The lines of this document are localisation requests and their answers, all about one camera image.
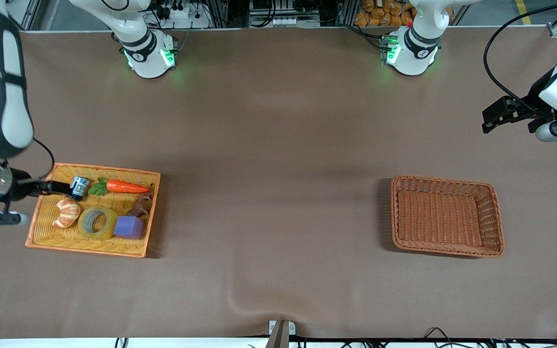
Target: pile of brown objects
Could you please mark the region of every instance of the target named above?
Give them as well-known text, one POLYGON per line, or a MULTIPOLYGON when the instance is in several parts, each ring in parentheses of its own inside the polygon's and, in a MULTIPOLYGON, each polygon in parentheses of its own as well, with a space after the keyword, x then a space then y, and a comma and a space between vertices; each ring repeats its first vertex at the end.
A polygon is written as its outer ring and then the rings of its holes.
MULTIPOLYGON (((362 11, 356 14, 354 25, 357 27, 377 26, 407 26, 416 17, 416 9, 409 2, 395 0, 362 0, 362 11)), ((453 22, 454 12, 449 6, 446 7, 453 22)))

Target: can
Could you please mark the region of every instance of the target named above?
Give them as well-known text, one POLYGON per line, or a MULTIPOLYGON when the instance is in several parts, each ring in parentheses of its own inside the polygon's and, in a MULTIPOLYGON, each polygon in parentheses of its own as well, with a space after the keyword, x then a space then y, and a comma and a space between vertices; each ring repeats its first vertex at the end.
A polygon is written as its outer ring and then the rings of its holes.
POLYGON ((75 176, 73 182, 70 184, 71 194, 70 197, 75 201, 83 200, 87 187, 89 187, 89 179, 82 176, 75 176))

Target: yellow tape strip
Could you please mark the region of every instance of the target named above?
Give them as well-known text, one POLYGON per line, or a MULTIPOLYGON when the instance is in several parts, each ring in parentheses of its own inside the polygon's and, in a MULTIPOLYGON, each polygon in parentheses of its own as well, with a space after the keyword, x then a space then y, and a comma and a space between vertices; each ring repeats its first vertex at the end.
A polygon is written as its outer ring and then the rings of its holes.
MULTIPOLYGON (((517 4, 519 14, 528 12, 528 10, 526 9, 526 4, 524 4, 524 0, 515 0, 515 4, 517 4)), ((530 21, 530 16, 521 18, 521 21, 524 22, 524 26, 530 26, 530 24, 532 24, 532 21, 530 21)))

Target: gray floor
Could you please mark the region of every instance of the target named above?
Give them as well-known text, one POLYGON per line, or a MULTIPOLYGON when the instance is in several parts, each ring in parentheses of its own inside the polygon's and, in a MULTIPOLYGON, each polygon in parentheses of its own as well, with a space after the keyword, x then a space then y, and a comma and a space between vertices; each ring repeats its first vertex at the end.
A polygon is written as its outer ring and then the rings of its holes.
MULTIPOLYGON (((75 6, 68 0, 44 0, 49 2, 41 21, 41 29, 46 30, 104 30, 102 22, 75 6)), ((524 0, 526 9, 533 11, 540 7, 557 3, 557 0, 524 0)), ((509 19, 519 15, 515 0, 484 0, 471 5, 462 18, 462 26, 501 26, 509 19)), ((557 18, 557 9, 531 15, 532 24, 546 24, 557 18)))

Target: table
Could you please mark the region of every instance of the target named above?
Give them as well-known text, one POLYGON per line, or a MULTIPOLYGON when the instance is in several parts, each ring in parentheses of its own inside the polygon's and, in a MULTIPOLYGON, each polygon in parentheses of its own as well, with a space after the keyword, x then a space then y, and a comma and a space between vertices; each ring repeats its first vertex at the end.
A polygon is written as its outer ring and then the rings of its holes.
MULTIPOLYGON (((36 136, 57 161, 163 185, 152 258, 28 249, 27 227, 0 228, 0 337, 255 335, 269 319, 316 337, 557 337, 557 144, 523 123, 482 134, 502 96, 482 67, 493 31, 449 28, 419 77, 346 29, 195 31, 154 80, 108 33, 24 34, 36 136), (395 249, 396 174, 493 184, 506 254, 395 249)), ((519 94, 556 61, 542 27, 491 50, 519 94)), ((48 156, 11 164, 39 175, 48 156)))

